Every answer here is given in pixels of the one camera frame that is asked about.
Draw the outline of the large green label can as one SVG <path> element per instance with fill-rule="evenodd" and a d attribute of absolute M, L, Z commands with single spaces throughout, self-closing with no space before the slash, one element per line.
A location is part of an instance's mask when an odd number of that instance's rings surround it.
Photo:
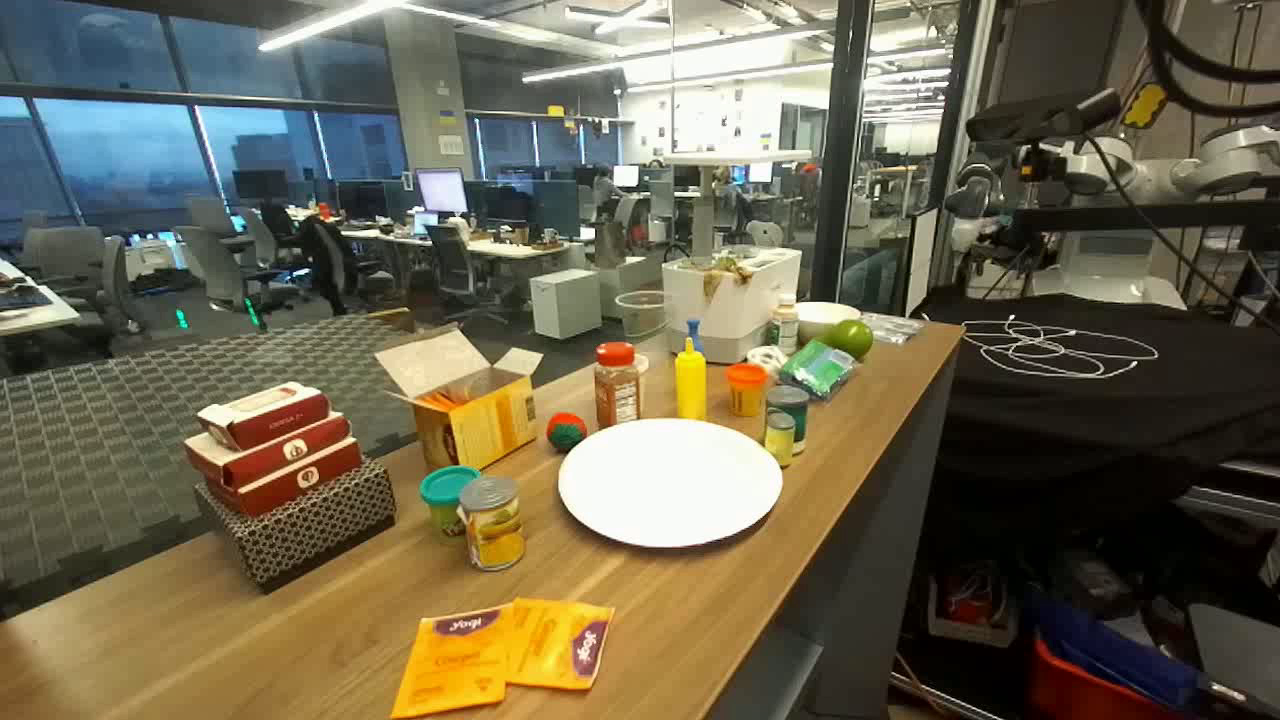
<path fill-rule="evenodd" d="M 770 394 L 770 418 L 784 413 L 792 422 L 792 453 L 799 455 L 807 443 L 807 394 L 799 386 L 776 386 Z"/>

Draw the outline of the small yellow-green can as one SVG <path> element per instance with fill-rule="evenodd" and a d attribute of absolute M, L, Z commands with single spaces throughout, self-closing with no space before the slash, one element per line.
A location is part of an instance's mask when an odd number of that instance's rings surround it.
<path fill-rule="evenodd" d="M 763 450 L 780 469 L 797 462 L 797 422 L 789 413 L 770 413 Z"/>

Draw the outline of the yellow label tin can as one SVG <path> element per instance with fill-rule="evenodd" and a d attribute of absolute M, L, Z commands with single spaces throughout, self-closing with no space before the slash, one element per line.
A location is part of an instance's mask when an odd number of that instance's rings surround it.
<path fill-rule="evenodd" d="M 523 562 L 523 513 L 522 492 L 508 481 L 478 477 L 462 492 L 457 515 L 478 568 L 502 571 Z"/>

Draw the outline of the computer monitor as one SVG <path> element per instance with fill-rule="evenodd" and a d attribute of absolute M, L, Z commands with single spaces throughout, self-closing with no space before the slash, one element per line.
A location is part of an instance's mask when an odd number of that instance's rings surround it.
<path fill-rule="evenodd" d="M 426 170 L 415 178 L 415 188 L 429 214 L 453 214 L 453 215 L 468 214 L 464 178 L 457 170 Z"/>

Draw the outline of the orange tea packet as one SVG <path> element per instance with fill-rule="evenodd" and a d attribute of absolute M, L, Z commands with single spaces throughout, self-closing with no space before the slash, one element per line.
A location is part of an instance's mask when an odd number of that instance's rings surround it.
<path fill-rule="evenodd" d="M 391 701 L 391 720 L 485 709 L 504 701 L 508 622 L 502 608 L 426 617 Z"/>
<path fill-rule="evenodd" d="M 516 599 L 508 681 L 522 687 L 587 691 L 606 665 L 615 614 L 574 599 Z"/>

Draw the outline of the green snack bag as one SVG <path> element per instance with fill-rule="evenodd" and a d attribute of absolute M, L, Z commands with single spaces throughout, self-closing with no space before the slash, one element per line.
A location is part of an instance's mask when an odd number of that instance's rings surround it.
<path fill-rule="evenodd" d="M 846 348 L 831 348 L 823 340 L 807 340 L 784 363 L 784 376 L 797 380 L 813 395 L 831 395 L 852 373 L 857 373 L 857 360 Z"/>

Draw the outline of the middle red box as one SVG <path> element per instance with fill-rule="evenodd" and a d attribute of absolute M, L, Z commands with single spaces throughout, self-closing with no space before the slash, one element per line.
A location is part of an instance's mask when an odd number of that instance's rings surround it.
<path fill-rule="evenodd" d="M 330 413 L 317 423 L 291 430 L 291 431 L 271 435 L 266 443 L 253 443 L 253 450 L 230 450 L 211 431 L 199 431 L 199 435 L 186 442 L 186 453 L 206 481 L 215 481 L 224 488 L 240 488 L 247 481 L 281 472 L 297 462 L 308 462 L 320 450 L 341 443 L 344 435 L 350 435 L 350 418 Z"/>

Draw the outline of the white bowl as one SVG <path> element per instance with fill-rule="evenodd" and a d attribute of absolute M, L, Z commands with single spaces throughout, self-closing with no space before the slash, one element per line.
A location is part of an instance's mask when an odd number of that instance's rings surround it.
<path fill-rule="evenodd" d="M 846 320 L 861 320 L 861 308 L 836 302 L 799 302 L 797 303 L 799 337 L 818 340 Z"/>

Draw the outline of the left orange tea packet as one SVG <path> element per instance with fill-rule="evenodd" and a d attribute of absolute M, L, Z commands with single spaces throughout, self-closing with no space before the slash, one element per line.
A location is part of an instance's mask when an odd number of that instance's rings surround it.
<path fill-rule="evenodd" d="M 504 701 L 508 622 L 502 608 L 426 617 L 391 701 L 391 720 L 485 709 Z"/>

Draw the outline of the teal lid play-doh tub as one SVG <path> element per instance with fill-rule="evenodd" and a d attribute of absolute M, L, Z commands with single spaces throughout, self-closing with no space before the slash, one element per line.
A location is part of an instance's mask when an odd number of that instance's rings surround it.
<path fill-rule="evenodd" d="M 439 537 L 462 537 L 464 525 L 457 515 L 464 488 L 478 481 L 478 469 L 468 465 L 439 465 L 420 481 L 420 506 L 432 515 L 432 528 Z"/>

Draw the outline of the right orange tea packet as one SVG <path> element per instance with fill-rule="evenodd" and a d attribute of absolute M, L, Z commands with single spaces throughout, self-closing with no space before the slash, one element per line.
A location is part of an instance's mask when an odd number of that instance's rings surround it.
<path fill-rule="evenodd" d="M 587 691 L 606 665 L 615 614 L 574 599 L 516 599 L 508 681 L 522 687 Z"/>

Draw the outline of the orange lid play-doh tub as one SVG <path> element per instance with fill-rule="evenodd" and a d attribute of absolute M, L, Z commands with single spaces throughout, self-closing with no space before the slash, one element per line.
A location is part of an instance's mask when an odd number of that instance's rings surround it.
<path fill-rule="evenodd" d="M 763 423 L 771 373 L 762 363 L 731 363 L 725 380 L 731 418 Z"/>

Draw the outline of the red lid spice jar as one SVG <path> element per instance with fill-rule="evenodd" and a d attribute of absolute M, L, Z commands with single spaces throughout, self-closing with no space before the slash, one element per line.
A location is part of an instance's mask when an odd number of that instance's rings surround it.
<path fill-rule="evenodd" d="M 641 358 L 627 340 L 608 340 L 598 348 L 598 423 L 627 423 L 641 418 Z"/>

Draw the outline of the red bin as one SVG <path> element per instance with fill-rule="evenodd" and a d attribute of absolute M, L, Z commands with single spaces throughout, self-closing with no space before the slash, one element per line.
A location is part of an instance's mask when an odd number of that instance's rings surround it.
<path fill-rule="evenodd" d="M 1094 677 L 1090 669 L 1064 659 L 1043 637 L 1038 637 L 1030 672 L 1030 720 L 1178 720 L 1178 709 Z"/>

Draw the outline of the red strawberry plush toy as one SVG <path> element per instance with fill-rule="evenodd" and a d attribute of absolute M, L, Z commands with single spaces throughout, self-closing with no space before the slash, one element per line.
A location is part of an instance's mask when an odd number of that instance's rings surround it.
<path fill-rule="evenodd" d="M 550 418 L 550 443 L 557 453 L 574 453 L 587 435 L 587 423 L 579 413 L 552 413 Z"/>

